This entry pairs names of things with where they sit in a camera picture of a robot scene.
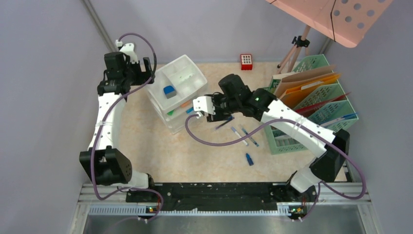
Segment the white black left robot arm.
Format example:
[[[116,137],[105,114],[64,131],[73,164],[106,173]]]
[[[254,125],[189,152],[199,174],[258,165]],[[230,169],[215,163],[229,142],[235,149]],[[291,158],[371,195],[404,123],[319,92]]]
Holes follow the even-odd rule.
[[[123,109],[131,87],[152,83],[149,58],[144,58],[145,70],[135,52],[121,49],[104,56],[106,70],[97,86],[98,114],[93,138],[79,161],[95,185],[126,185],[138,188],[144,201],[156,196],[156,188],[147,173],[133,170],[131,161],[119,149],[119,133]]]

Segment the blue marker cap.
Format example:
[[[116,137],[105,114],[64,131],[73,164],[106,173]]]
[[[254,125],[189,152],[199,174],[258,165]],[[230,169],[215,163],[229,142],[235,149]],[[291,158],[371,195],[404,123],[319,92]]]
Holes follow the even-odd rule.
[[[254,162],[253,162],[250,154],[246,153],[246,154],[245,154],[245,157],[246,157],[246,160],[247,160],[247,162],[248,162],[248,165],[249,165],[249,166],[253,166],[253,165],[254,165]]]

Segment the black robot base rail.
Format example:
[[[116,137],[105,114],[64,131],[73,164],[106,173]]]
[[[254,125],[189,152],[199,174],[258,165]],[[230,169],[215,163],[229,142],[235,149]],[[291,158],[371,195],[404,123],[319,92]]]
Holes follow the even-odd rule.
[[[150,186],[160,193],[165,204],[216,204],[218,202],[310,202],[317,194],[315,186],[298,192],[281,182],[226,182],[226,183],[157,183]]]

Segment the orange cap clear marker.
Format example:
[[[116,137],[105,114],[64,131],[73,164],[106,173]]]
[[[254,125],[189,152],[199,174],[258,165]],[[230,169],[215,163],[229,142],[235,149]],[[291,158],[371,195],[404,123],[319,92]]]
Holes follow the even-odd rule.
[[[188,114],[188,115],[189,115],[191,112],[193,112],[193,102],[192,102],[192,100],[189,100],[189,101],[183,103],[180,107],[181,107],[181,108],[185,111],[185,113]]]

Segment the green plastic file rack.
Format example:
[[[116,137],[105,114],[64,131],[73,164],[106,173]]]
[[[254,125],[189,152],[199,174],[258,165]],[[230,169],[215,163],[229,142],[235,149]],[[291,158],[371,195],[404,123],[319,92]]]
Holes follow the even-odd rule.
[[[345,94],[339,81],[336,81],[332,84],[322,85],[309,94],[302,102],[300,102],[294,110],[298,110],[303,107],[307,107],[322,101],[326,101],[338,96]],[[317,124],[322,124],[324,122],[342,117],[347,114],[356,113],[352,104],[350,103],[347,97],[332,101],[325,104],[321,108],[303,113],[302,115],[313,121]],[[326,128],[331,129],[337,132],[340,129],[347,130],[351,127],[356,121],[358,121],[358,114],[356,117],[348,120],[343,120],[332,125],[327,126]],[[288,135],[282,131],[276,129],[273,126],[266,126],[264,128],[269,150],[272,155],[283,154],[283,153],[292,153],[297,151],[305,150],[306,148],[300,144],[298,141],[290,138]]]

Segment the red grid pen holder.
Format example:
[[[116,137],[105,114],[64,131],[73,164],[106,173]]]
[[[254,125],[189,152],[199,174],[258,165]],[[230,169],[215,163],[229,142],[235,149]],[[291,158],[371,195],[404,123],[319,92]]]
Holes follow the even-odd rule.
[[[240,55],[241,70],[248,71],[253,69],[253,61],[251,54]]]

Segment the white blue pen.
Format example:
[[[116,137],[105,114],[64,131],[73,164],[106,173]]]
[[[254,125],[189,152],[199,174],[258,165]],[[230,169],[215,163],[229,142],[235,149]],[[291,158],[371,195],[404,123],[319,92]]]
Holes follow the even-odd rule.
[[[231,127],[231,130],[232,130],[232,132],[233,132],[238,138],[242,138],[241,134],[240,134],[234,127]],[[242,140],[242,143],[243,143],[245,146],[249,146],[248,142],[247,142],[245,139]]]

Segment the white plastic drawer organizer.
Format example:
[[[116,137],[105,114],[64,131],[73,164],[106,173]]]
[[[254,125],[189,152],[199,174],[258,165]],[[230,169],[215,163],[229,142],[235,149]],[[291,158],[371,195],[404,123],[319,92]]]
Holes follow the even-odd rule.
[[[208,82],[198,66],[182,55],[157,69],[154,82],[145,90],[162,122],[175,134],[194,113],[192,100],[206,94]]]

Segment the pink music stand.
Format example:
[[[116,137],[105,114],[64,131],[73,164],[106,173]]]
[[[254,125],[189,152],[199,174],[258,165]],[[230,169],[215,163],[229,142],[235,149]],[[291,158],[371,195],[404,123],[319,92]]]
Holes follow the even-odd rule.
[[[392,0],[270,0],[269,4],[305,24],[302,35],[277,66],[281,73],[287,62],[295,63],[302,48],[308,47],[308,34],[314,29],[334,42],[356,47]]]

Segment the red plastic folder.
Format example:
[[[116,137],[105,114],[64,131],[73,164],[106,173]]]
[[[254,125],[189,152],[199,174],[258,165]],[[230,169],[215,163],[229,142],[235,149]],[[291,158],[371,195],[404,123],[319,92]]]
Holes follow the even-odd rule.
[[[316,104],[313,104],[313,105],[310,105],[310,106],[307,106],[307,107],[300,108],[300,109],[296,110],[296,112],[299,113],[299,114],[307,113],[307,112],[315,110],[317,108],[321,108],[325,104],[330,103],[332,101],[337,101],[337,100],[343,99],[343,98],[347,97],[348,94],[350,94],[350,92],[345,93],[341,96],[326,100],[326,101],[322,101],[322,102],[319,102],[319,103],[316,103]]]

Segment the orange folder binder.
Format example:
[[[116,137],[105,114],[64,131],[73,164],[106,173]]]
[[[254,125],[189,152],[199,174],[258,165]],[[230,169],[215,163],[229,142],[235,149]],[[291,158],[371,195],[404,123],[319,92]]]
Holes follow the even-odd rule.
[[[340,77],[340,73],[329,73],[312,78],[304,84],[288,88],[281,95],[280,100],[286,106],[294,108],[318,87],[335,83]]]

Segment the blue grey eraser block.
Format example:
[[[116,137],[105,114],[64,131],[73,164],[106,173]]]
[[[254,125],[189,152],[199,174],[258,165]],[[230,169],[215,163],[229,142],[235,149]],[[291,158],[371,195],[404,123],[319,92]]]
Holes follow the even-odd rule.
[[[164,95],[165,95],[165,97],[166,97],[167,99],[170,99],[170,98],[172,98],[172,97],[174,97],[174,96],[177,95],[177,91],[176,91],[175,88],[174,88],[173,86],[171,86],[171,85],[165,86],[165,87],[163,88],[163,92],[164,92]]]

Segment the blue file folder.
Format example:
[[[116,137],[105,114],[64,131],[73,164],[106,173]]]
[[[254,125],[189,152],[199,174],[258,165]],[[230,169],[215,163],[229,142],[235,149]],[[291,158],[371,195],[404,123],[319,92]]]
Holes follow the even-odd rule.
[[[321,126],[321,127],[327,127],[327,126],[329,126],[329,125],[332,125],[332,124],[334,124],[334,123],[337,123],[337,122],[340,122],[340,121],[343,121],[343,120],[352,119],[352,118],[354,118],[354,117],[356,117],[356,116],[357,116],[357,113],[347,114],[347,115],[344,115],[344,116],[342,116],[342,117],[339,117],[339,118],[336,118],[336,119],[333,119],[333,120],[324,122],[324,123],[320,124],[320,126]]]

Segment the dark purple pen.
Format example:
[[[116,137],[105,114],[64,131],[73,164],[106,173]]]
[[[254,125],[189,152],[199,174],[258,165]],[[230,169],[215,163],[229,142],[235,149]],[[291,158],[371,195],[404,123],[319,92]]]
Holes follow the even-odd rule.
[[[222,128],[223,126],[225,126],[226,124],[228,124],[229,122],[231,122],[234,119],[233,116],[229,117],[227,120],[225,120],[223,123],[221,123],[220,125],[215,127],[215,130],[218,130],[220,128]]]

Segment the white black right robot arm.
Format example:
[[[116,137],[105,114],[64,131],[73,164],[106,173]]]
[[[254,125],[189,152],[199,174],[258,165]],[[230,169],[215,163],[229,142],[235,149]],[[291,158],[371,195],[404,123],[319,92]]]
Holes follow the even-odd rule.
[[[219,81],[221,92],[199,96],[194,110],[206,114],[208,122],[221,121],[234,113],[269,123],[301,143],[314,159],[297,170],[288,180],[286,196],[300,200],[305,191],[319,182],[333,182],[345,162],[350,134],[343,129],[333,131],[318,125],[286,106],[263,88],[251,91],[239,75],[229,74]]]

